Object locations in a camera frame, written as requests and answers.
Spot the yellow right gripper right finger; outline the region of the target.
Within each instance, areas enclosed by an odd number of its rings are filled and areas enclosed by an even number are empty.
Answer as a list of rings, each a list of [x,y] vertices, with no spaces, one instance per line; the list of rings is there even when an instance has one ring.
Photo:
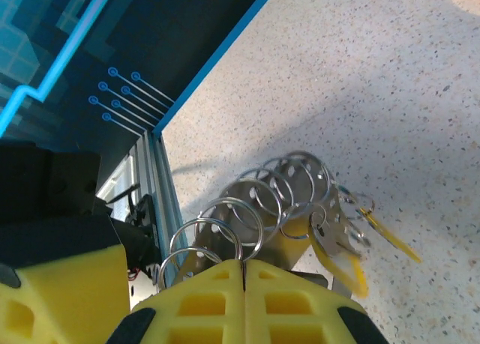
[[[364,308],[259,260],[244,264],[246,344],[389,344]]]

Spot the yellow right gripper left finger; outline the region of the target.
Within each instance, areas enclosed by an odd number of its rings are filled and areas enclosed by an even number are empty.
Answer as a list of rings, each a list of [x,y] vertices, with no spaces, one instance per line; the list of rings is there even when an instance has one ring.
[[[245,344],[242,262],[226,260],[140,301],[106,344]]]

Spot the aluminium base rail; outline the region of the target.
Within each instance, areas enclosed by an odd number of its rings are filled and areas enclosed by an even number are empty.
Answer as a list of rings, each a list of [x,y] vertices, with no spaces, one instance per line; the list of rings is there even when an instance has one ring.
[[[130,149],[129,155],[133,178],[140,184],[140,193],[152,197],[154,239],[161,258],[165,259],[170,254],[170,240],[183,225],[183,219],[164,141],[151,132],[145,132]]]

